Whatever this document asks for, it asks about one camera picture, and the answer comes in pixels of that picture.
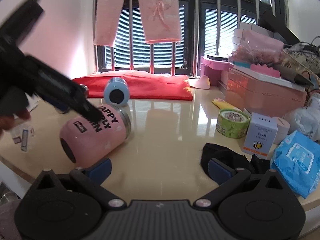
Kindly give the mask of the person's left hand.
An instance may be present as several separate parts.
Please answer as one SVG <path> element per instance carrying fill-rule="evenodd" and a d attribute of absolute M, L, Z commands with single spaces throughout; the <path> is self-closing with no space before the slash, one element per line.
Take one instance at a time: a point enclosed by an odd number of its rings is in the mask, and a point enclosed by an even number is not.
<path fill-rule="evenodd" d="M 29 120 L 31 118 L 31 115 L 28 110 L 24 109 L 18 113 L 15 114 L 17 117 L 19 117 L 22 120 Z M 8 131 L 14 127 L 15 119 L 13 115 L 4 115 L 0 117 L 0 134 L 3 133 L 3 131 Z"/>

